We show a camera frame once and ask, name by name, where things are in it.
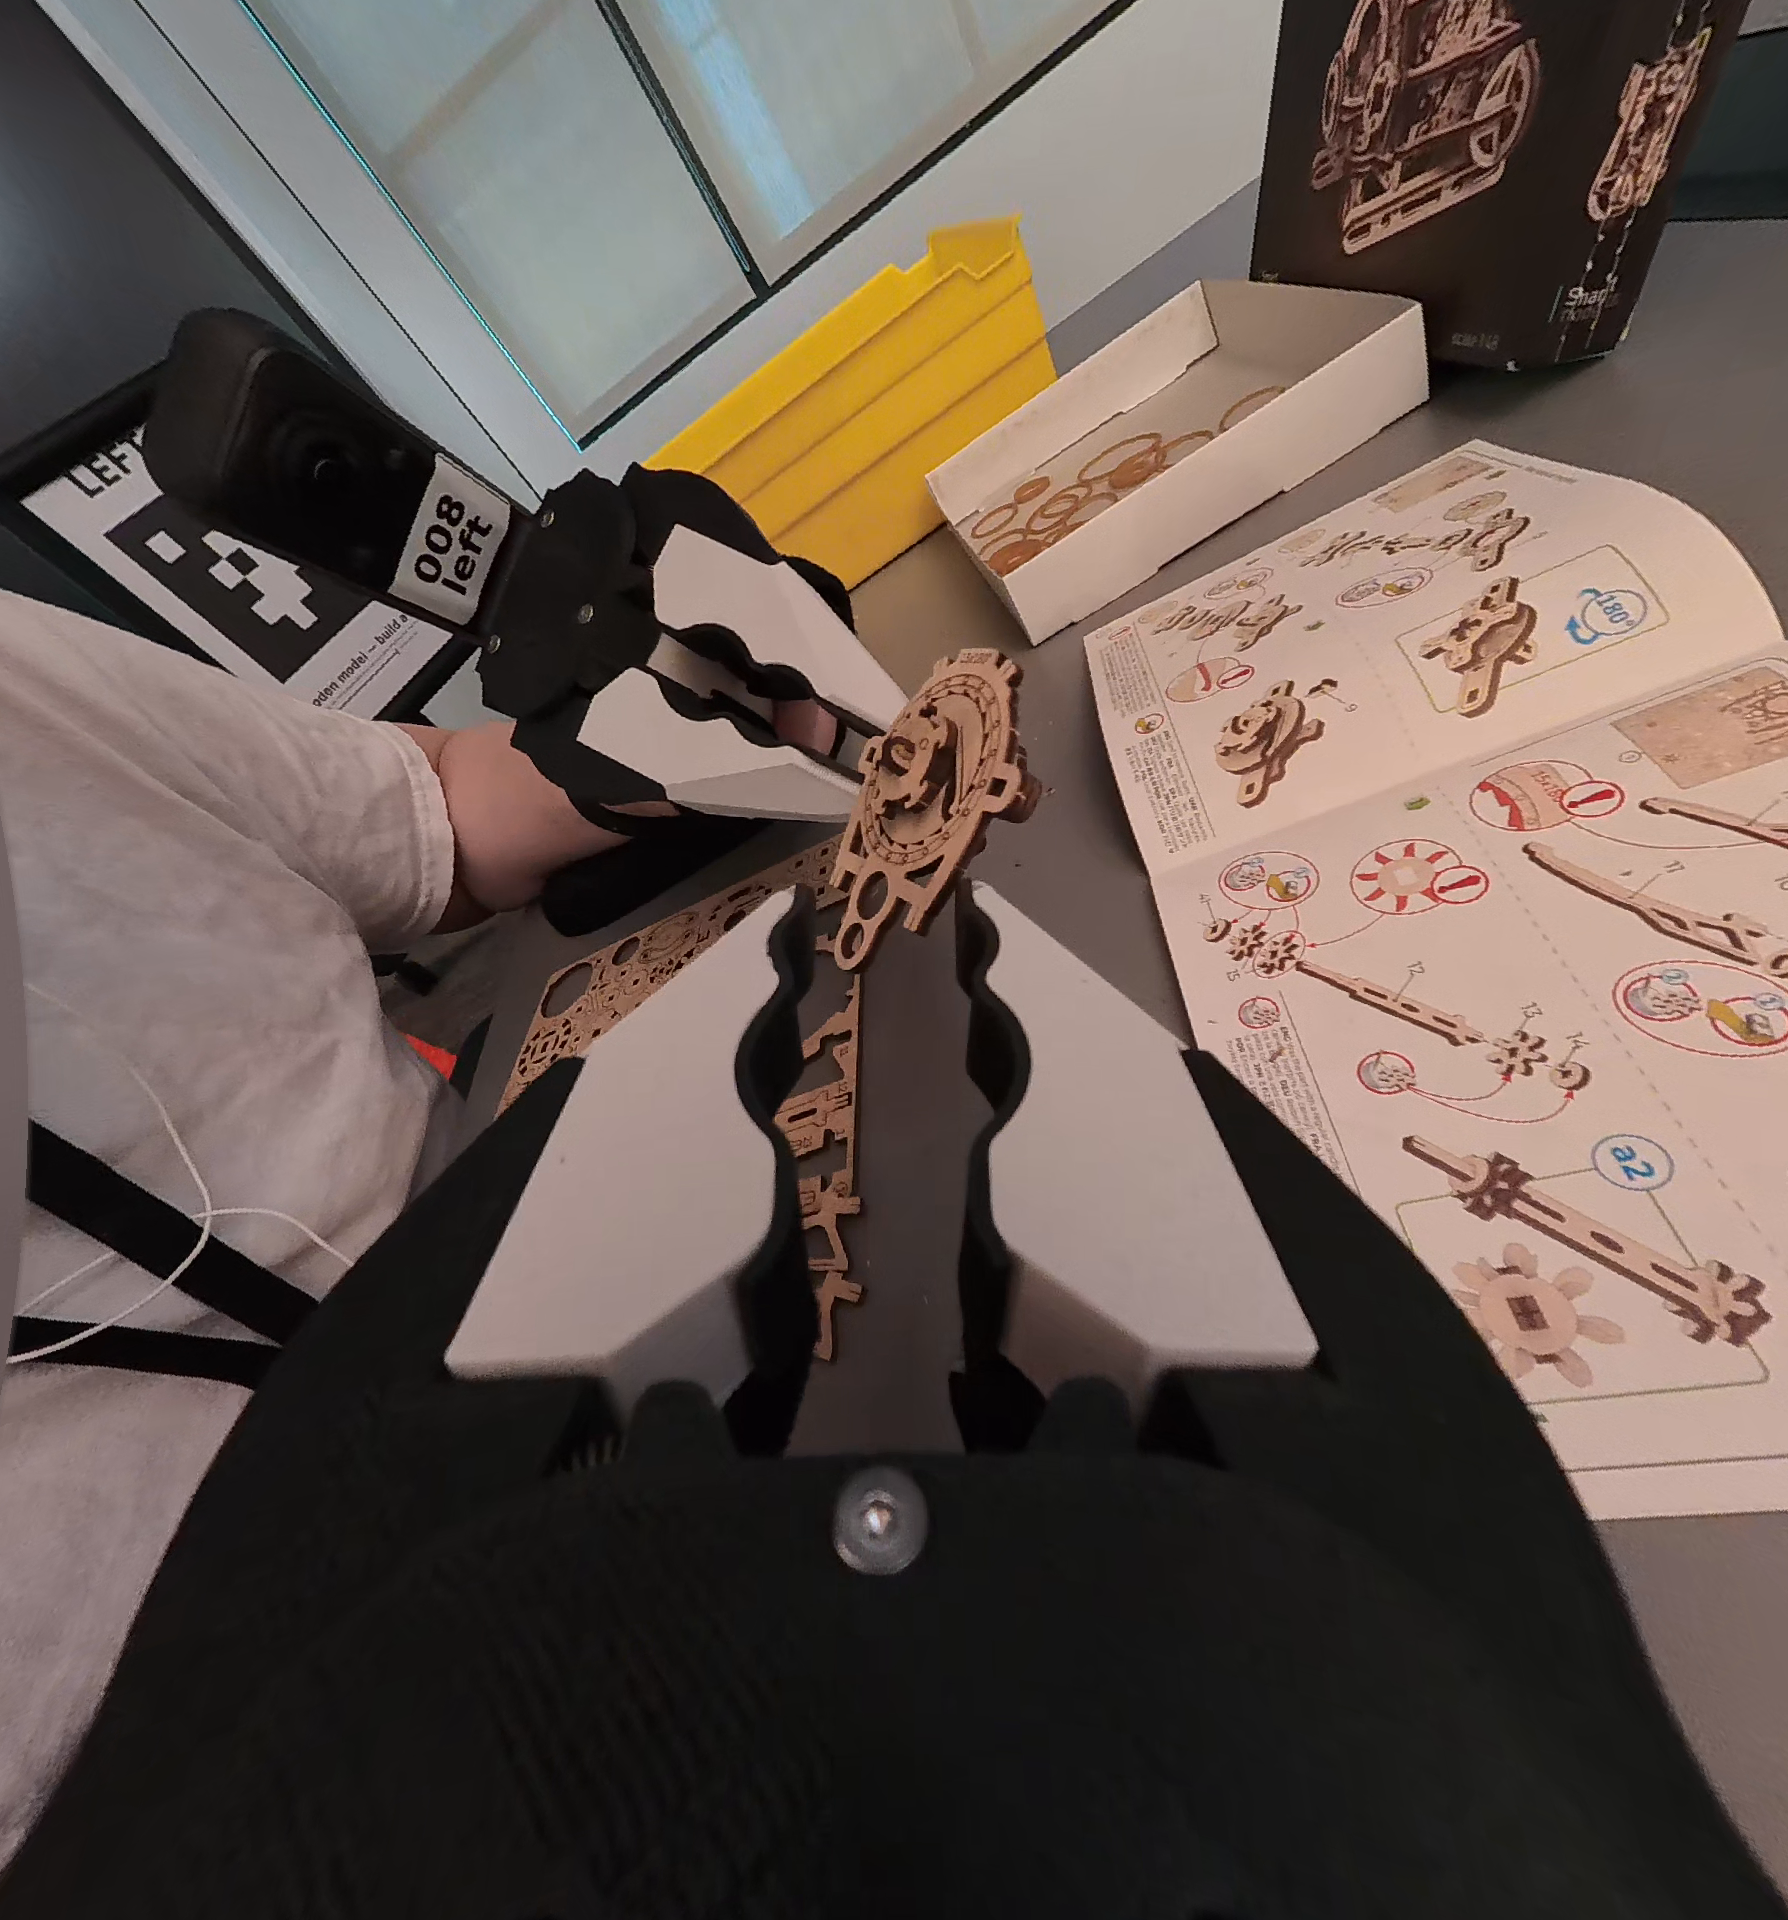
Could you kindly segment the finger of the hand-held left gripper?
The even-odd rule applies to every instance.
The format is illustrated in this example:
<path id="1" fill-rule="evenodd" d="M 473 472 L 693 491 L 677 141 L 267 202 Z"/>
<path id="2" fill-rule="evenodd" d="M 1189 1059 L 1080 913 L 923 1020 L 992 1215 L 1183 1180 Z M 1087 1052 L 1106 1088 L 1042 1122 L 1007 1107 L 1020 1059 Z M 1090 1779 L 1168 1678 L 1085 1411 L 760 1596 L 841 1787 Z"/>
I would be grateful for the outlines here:
<path id="1" fill-rule="evenodd" d="M 866 734 L 905 709 L 906 693 L 785 559 L 759 561 L 677 525 L 650 579 L 662 627 L 765 698 L 811 698 Z"/>
<path id="2" fill-rule="evenodd" d="M 801 748 L 760 744 L 726 713 L 684 716 L 643 668 L 592 698 L 576 741 L 695 811 L 841 825 L 862 796 L 852 770 Z"/>

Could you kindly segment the round wooden model assembly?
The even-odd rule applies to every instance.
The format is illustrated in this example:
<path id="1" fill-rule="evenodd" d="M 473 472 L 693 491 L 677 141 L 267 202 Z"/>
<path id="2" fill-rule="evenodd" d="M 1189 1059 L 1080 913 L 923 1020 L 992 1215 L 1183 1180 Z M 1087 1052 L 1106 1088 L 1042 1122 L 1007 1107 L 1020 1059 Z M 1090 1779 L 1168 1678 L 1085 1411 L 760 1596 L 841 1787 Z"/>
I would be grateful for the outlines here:
<path id="1" fill-rule="evenodd" d="M 862 757 L 862 792 L 834 858 L 844 896 L 837 966 L 871 962 L 897 909 L 925 931 L 992 821 L 1024 823 L 1042 788 L 1017 736 L 1021 668 L 997 648 L 941 659 Z"/>

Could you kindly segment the dark model kit box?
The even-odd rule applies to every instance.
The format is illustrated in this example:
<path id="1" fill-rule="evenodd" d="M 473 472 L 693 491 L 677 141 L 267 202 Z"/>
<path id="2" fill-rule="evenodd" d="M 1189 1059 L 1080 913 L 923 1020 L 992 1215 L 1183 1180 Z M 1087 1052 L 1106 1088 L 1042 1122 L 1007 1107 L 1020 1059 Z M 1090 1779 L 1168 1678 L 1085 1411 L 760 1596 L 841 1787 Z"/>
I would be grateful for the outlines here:
<path id="1" fill-rule="evenodd" d="M 1286 2 L 1251 275 L 1387 293 L 1428 352 L 1610 352 L 1744 2 Z"/>

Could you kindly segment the glass window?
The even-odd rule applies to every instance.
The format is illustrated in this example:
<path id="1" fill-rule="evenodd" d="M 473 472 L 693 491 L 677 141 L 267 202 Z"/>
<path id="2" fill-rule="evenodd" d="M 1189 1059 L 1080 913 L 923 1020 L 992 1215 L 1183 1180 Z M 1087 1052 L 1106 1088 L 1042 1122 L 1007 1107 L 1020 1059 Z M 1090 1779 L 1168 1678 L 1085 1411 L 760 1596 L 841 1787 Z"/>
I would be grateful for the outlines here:
<path id="1" fill-rule="evenodd" d="M 238 6 L 523 384 L 590 434 L 1119 11 Z"/>

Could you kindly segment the laser-cut wooden parts sheet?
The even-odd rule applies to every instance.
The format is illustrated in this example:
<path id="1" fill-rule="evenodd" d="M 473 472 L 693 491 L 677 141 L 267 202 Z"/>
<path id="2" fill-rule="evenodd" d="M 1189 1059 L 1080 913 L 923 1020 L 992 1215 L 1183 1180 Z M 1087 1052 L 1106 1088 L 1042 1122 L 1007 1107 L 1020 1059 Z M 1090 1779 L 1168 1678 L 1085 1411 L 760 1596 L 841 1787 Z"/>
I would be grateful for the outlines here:
<path id="1" fill-rule="evenodd" d="M 834 964 L 843 893 L 832 882 L 841 836 L 791 852 L 703 903 L 647 921 L 550 974 L 514 1067 L 497 1104 L 503 1114 L 541 1074 L 582 1059 L 641 1001 L 714 946 L 768 895 L 806 886 L 816 901 L 814 984 L 800 1013 L 803 1067 L 776 1112 L 795 1157 L 801 1227 L 817 1303 L 817 1361 L 832 1361 L 834 1316 L 855 1307 L 849 1221 L 858 1196 L 858 1028 L 864 977 Z"/>

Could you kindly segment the paper instruction booklet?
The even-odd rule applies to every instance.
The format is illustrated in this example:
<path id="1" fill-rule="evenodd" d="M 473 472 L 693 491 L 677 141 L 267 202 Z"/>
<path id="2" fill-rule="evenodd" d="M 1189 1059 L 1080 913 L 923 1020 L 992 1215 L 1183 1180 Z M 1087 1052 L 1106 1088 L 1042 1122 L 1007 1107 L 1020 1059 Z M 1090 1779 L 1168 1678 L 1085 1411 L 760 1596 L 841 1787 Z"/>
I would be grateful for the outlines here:
<path id="1" fill-rule="evenodd" d="M 1593 1519 L 1788 1510 L 1788 638 L 1744 559 L 1473 442 L 1083 652 L 1194 1044 Z"/>

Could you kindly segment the person's white shirt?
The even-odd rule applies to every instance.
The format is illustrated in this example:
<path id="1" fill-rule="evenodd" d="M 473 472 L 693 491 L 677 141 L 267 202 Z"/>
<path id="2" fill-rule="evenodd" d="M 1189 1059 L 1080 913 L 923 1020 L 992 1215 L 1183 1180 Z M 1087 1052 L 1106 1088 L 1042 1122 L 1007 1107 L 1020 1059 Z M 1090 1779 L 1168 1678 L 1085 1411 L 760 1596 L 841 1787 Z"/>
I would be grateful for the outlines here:
<path id="1" fill-rule="evenodd" d="M 444 886 L 68 909 L 29 952 L 31 1111 L 308 1295 L 444 1162 L 440 1082 L 380 1008 L 371 952 Z M 0 1870 L 83 1738 L 170 1532 L 246 1392 L 66 1360 L 0 1397 Z"/>

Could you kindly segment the white cardboard tray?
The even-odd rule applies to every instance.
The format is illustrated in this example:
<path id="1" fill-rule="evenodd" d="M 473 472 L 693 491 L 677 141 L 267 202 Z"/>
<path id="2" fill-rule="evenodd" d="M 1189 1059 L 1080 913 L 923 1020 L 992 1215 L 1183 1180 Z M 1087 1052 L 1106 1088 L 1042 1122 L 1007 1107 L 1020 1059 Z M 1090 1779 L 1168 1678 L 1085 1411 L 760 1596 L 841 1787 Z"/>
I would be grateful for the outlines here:
<path id="1" fill-rule="evenodd" d="M 1196 281 L 927 482 L 1039 642 L 1426 400 L 1418 301 Z"/>

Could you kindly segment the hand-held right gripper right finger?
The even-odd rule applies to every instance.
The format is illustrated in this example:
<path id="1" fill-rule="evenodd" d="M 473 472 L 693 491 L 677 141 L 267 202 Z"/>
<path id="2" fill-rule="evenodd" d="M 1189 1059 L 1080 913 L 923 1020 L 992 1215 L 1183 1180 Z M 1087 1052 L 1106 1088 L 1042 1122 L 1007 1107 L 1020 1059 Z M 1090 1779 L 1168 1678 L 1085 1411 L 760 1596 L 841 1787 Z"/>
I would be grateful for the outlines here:
<path id="1" fill-rule="evenodd" d="M 969 1074 L 962 1420 L 1034 1420 L 1095 1376 L 1141 1413 L 1173 1370 L 1302 1367 L 1317 1339 L 1174 1034 L 992 886 L 962 882 Z"/>

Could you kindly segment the yellow plastic bin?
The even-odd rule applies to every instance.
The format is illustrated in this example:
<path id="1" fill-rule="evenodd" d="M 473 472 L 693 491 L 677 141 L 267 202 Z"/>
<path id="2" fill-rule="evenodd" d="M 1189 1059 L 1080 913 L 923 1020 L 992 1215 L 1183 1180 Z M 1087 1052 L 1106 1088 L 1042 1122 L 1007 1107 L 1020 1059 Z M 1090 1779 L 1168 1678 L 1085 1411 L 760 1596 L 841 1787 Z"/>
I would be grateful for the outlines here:
<path id="1" fill-rule="evenodd" d="M 927 474 L 1053 384 L 1021 222 L 957 224 L 841 301 L 649 468 L 704 474 L 778 550 L 857 587 L 939 525 Z"/>

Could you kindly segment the person's left hand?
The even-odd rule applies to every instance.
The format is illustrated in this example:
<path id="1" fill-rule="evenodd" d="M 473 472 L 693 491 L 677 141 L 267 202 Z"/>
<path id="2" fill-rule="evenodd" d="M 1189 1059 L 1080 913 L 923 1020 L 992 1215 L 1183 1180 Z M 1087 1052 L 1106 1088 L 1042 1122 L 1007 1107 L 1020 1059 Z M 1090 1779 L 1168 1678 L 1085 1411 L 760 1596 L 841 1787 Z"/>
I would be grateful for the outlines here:
<path id="1" fill-rule="evenodd" d="M 560 867 L 605 848 L 576 811 L 513 745 L 510 724 L 414 729 L 449 816 L 449 905 L 433 928 L 452 933 L 533 903 Z"/>

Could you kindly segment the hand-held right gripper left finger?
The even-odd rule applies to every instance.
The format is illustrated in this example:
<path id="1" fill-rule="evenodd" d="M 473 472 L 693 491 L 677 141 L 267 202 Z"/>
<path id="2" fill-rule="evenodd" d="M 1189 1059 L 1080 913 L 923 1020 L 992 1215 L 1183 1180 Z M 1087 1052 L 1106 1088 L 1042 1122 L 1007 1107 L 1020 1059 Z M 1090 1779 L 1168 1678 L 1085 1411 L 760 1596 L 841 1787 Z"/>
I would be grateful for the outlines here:
<path id="1" fill-rule="evenodd" d="M 449 1344 L 455 1379 L 693 1382 L 797 1416 L 817 1336 L 791 1152 L 814 896 L 775 893 L 580 1061 Z"/>

